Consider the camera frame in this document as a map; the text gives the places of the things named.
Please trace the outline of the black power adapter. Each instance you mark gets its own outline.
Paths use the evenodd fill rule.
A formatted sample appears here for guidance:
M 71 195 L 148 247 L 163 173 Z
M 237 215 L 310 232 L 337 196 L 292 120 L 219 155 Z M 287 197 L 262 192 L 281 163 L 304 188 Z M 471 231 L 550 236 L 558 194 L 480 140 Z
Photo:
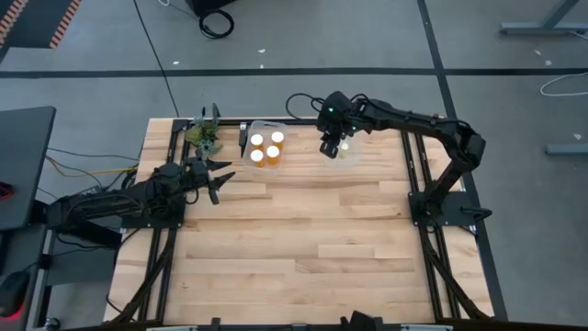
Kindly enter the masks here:
M 90 199 L 94 198 L 97 194 L 102 193 L 104 190 L 99 187 L 98 185 L 94 185 L 90 188 L 85 188 L 81 191 L 78 191 L 72 195 L 70 195 L 71 199 Z

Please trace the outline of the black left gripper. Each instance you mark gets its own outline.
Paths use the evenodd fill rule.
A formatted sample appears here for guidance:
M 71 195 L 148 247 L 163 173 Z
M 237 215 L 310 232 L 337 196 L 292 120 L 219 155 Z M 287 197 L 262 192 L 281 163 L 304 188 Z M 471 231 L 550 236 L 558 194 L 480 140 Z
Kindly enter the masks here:
M 185 172 L 181 176 L 182 191 L 187 193 L 200 188 L 208 188 L 210 201 L 213 205 L 218 205 L 220 203 L 218 192 L 236 173 L 231 172 L 220 177 L 210 177 L 209 172 L 222 169 L 231 164 L 231 162 L 213 161 L 206 157 L 188 158 Z

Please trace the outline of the black desk leg beam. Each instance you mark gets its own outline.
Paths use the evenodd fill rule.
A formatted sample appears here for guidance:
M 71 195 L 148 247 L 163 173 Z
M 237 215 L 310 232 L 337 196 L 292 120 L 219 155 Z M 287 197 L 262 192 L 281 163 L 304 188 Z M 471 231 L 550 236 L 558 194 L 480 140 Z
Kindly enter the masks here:
M 29 222 L 44 224 L 56 239 L 66 235 L 101 248 L 116 248 L 121 234 L 93 223 L 93 220 L 116 215 L 112 207 L 91 199 L 56 200 L 51 204 L 35 200 Z

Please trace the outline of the black mat with orange stripes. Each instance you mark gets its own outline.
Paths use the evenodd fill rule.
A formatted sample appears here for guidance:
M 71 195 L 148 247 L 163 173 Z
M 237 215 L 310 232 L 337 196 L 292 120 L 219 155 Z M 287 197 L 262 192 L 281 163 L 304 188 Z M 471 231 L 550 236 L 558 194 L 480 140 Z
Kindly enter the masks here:
M 55 49 L 82 0 L 0 0 L 0 49 Z

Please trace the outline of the black aluminium table frame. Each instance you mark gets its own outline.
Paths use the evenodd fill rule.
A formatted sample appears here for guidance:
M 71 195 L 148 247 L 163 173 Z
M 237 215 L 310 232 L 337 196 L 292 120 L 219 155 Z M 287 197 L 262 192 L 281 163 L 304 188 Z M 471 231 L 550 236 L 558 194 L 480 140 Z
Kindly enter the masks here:
M 189 195 L 175 240 L 166 325 L 316 331 L 355 311 L 387 324 L 431 323 L 420 235 L 413 225 L 401 136 L 358 136 L 349 167 L 320 155 L 311 125 L 288 129 L 273 174 L 244 167 L 240 125 L 220 130 L 231 180 L 218 204 Z

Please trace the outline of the black blocky object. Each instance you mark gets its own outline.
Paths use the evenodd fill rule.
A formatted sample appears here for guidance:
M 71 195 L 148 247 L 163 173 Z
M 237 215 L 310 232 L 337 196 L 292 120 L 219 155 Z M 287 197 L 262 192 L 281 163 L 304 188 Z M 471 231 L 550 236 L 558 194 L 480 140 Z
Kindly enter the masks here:
M 353 311 L 349 319 L 340 318 L 340 331 L 385 331 L 381 317 Z

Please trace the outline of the dark grey desk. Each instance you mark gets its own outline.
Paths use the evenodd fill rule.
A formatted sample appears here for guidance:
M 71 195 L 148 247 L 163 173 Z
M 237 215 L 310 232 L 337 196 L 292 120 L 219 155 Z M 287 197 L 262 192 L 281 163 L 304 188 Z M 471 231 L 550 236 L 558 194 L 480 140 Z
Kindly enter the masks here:
M 12 188 L 0 197 L 0 232 L 29 222 L 55 114 L 51 106 L 0 110 L 0 182 Z

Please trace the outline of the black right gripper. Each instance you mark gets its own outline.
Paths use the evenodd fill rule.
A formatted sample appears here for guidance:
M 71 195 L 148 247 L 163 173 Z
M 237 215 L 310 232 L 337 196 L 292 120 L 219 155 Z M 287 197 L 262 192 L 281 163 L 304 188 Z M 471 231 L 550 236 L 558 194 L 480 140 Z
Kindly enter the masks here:
M 320 152 L 323 155 L 335 159 L 340 140 L 366 128 L 361 115 L 365 99 L 364 94 L 347 97 L 343 92 L 335 91 L 323 101 L 316 124 L 322 133 Z

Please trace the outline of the clear plastic bin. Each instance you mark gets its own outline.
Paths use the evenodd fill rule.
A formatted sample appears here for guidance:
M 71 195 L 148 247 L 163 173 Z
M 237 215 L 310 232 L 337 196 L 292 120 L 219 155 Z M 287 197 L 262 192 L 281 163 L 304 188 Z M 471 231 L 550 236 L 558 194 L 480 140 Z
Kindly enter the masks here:
M 327 139 L 339 139 L 347 142 L 349 153 L 345 159 L 335 159 L 326 156 L 325 164 L 333 169 L 345 169 L 354 166 L 359 160 L 359 139 L 354 136 L 352 128 L 346 120 L 320 115 L 317 119 L 317 130 L 322 133 L 321 141 Z
M 287 128 L 288 126 L 281 122 L 267 121 L 267 120 L 254 120 L 249 124 L 248 142 L 245 148 L 244 156 L 242 156 L 242 163 L 244 167 L 250 170 L 257 177 L 275 177 L 278 175 L 280 168 L 285 164 L 286 158 L 286 141 L 287 141 Z M 280 149 L 280 158 L 276 164 L 270 164 L 266 158 L 266 148 L 273 145 L 271 141 L 271 134 L 274 131 L 282 131 L 285 135 L 284 146 Z M 256 167 L 250 159 L 250 153 L 254 150 L 250 143 L 250 138 L 254 134 L 262 134 L 264 137 L 264 149 L 262 150 L 265 154 L 265 165 L 263 167 Z

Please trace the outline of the grey table foot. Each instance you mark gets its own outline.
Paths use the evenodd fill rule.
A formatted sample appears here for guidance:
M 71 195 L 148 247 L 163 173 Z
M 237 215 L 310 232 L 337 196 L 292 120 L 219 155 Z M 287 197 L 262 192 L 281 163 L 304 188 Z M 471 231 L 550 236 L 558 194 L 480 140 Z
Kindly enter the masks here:
M 503 35 L 557 35 L 557 34 L 579 34 L 588 32 L 588 22 L 563 22 L 570 11 L 580 0 L 560 0 L 548 14 L 538 22 L 506 22 L 499 27 Z
M 588 155 L 588 143 L 553 143 L 546 145 L 550 155 Z

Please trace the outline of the artificial green plant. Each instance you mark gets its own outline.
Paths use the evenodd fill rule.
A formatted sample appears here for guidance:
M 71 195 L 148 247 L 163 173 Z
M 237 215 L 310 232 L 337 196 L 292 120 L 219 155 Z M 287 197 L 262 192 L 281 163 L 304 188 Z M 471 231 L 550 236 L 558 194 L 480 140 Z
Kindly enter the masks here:
M 197 155 L 210 158 L 219 153 L 223 145 L 218 143 L 218 120 L 194 119 L 192 127 L 186 131 L 185 140 L 196 148 Z

